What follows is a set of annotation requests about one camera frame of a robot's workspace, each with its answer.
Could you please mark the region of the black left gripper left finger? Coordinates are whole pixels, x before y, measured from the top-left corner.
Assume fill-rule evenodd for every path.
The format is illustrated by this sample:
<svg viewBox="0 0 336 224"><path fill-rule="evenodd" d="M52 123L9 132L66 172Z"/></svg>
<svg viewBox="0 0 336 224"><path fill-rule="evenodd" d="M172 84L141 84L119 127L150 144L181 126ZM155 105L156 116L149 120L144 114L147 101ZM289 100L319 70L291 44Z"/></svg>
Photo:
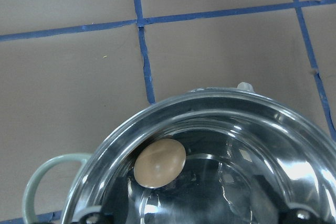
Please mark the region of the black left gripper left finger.
<svg viewBox="0 0 336 224"><path fill-rule="evenodd" d="M114 216L109 212L86 210L79 216L80 224L113 224Z"/></svg>

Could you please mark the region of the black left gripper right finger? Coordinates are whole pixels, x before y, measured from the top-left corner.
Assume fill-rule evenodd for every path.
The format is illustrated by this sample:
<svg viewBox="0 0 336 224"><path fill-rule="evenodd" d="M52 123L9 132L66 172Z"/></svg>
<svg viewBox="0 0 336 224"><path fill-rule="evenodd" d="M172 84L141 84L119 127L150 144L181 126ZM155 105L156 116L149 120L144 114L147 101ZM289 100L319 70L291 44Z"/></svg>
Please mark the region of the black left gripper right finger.
<svg viewBox="0 0 336 224"><path fill-rule="evenodd" d="M330 224L335 220L325 220L307 209L289 208L285 211L285 223Z"/></svg>

